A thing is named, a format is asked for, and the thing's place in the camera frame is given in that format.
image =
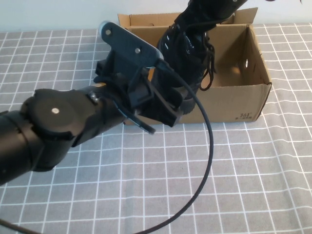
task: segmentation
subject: black robotic arm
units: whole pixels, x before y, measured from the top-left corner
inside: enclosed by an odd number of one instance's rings
[[[94,138],[125,119],[150,134],[155,130],[138,115],[173,127],[196,103],[210,136],[203,180],[177,214],[138,234],[151,233],[176,220],[199,196],[213,159],[212,129],[196,97],[204,71],[207,69],[211,78],[214,72],[214,49],[206,40],[206,31],[226,20],[246,1],[191,0],[160,40],[159,50],[113,23],[104,23],[100,33],[112,50],[106,60],[97,63],[94,86],[67,92],[36,90],[20,111],[0,114],[0,185],[28,171],[53,169],[70,147]],[[147,78],[152,67],[156,72],[150,83]],[[0,225],[36,234],[1,219]]]

